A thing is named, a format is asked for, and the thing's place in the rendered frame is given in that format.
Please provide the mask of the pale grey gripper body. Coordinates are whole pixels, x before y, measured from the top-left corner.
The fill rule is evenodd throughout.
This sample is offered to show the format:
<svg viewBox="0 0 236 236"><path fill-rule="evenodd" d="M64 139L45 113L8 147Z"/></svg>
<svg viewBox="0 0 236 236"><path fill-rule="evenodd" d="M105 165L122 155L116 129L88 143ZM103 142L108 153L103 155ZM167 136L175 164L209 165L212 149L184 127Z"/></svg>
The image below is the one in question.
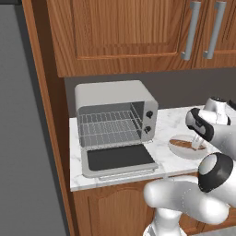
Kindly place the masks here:
<svg viewBox="0 0 236 236"><path fill-rule="evenodd" d="M192 140L192 149L193 150L203 150L206 147L204 146L204 139L200 135L195 135Z"/></svg>

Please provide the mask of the brown baguette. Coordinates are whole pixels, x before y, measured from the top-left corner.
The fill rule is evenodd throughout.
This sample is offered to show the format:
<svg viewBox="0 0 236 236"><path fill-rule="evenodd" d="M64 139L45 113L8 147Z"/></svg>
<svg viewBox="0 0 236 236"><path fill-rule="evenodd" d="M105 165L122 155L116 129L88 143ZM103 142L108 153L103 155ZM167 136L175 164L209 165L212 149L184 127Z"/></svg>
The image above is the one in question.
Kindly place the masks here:
<svg viewBox="0 0 236 236"><path fill-rule="evenodd" d="M201 145L200 147L192 147L192 143L190 141L184 141L184 140L180 140L180 139L171 139L169 141L169 143L172 146L176 146L176 147L179 147L179 148L189 148L189 149L192 149L192 150L204 150L204 149L206 149L206 147L203 146L203 145Z"/></svg>

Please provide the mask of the white plate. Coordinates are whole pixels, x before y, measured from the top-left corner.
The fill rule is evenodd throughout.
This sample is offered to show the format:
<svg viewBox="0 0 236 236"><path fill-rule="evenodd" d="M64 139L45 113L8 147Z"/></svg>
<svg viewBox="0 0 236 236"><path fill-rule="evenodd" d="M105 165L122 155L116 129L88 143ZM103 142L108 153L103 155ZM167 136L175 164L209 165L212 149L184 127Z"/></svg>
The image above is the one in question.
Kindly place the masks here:
<svg viewBox="0 0 236 236"><path fill-rule="evenodd" d="M173 136L171 139L180 139L180 140L184 140L184 141L190 141L192 143L193 138L194 138L193 136L189 136L189 135L177 135L177 136ZM204 150L192 150L189 148L172 146L168 142L168 147L169 147L170 151L173 154L175 154L178 157L183 158L183 159L202 159L202 158L204 158L208 154L207 145L205 142L204 142L204 146L206 147L206 149L204 149Z"/></svg>

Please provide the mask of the toaster oven glass door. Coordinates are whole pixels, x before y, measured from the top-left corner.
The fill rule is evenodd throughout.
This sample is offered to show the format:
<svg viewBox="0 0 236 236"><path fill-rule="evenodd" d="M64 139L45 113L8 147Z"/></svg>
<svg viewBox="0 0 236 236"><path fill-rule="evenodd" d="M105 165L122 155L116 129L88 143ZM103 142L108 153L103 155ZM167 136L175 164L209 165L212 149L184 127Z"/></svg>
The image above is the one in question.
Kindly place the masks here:
<svg viewBox="0 0 236 236"><path fill-rule="evenodd" d="M83 148L81 162L82 174L86 178L155 170L159 167L143 144L93 150Z"/></svg>

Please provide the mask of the silver toaster oven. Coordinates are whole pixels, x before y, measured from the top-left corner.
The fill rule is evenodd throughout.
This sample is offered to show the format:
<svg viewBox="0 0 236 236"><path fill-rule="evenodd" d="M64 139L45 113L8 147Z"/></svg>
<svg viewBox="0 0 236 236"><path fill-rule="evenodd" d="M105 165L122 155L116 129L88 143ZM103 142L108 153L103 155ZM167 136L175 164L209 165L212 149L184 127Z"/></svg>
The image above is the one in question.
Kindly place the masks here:
<svg viewBox="0 0 236 236"><path fill-rule="evenodd" d="M155 135L159 104L139 80L79 84L75 88L75 100L76 112L81 107L143 101L142 140L139 144L150 142ZM153 111L150 119L146 117L148 111ZM151 127L148 134L144 131L146 126Z"/></svg>

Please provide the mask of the tall wooden side panel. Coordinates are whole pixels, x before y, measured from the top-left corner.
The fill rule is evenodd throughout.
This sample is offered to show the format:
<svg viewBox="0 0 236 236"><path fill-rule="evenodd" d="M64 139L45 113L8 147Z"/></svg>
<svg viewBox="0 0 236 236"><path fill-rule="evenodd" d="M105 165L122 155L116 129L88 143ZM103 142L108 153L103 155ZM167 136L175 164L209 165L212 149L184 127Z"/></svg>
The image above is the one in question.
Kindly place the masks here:
<svg viewBox="0 0 236 236"><path fill-rule="evenodd" d="M69 123L65 82L58 77L46 0L22 0L70 236L78 236L70 193Z"/></svg>

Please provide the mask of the grey fridge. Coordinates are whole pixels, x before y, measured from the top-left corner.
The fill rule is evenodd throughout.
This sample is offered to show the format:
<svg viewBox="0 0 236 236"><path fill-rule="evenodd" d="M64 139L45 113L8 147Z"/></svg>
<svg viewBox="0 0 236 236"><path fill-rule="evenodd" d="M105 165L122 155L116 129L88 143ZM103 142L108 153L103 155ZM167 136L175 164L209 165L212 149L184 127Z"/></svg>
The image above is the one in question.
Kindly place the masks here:
<svg viewBox="0 0 236 236"><path fill-rule="evenodd" d="M0 5L0 236L69 236L22 6Z"/></svg>

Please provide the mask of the narrow wooden wall cupboard door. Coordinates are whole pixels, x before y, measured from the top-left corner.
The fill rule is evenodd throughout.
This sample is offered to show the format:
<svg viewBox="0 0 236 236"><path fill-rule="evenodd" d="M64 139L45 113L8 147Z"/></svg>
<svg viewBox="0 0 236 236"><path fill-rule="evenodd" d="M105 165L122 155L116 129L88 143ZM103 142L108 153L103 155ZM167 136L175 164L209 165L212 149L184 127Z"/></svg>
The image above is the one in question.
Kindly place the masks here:
<svg viewBox="0 0 236 236"><path fill-rule="evenodd" d="M205 52L210 46L210 38L218 13L216 2L225 2L226 5L213 58L207 59ZM221 67L236 67L236 0L202 0L192 68Z"/></svg>

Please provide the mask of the wide wooden wall cupboard door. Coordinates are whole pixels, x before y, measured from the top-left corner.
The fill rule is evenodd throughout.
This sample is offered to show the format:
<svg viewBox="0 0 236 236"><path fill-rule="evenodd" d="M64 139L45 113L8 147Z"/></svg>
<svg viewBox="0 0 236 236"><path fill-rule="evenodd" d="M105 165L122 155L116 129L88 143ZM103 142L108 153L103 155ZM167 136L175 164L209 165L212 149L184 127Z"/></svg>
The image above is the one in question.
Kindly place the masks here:
<svg viewBox="0 0 236 236"><path fill-rule="evenodd" d="M59 77L186 69L191 0L46 0Z"/></svg>

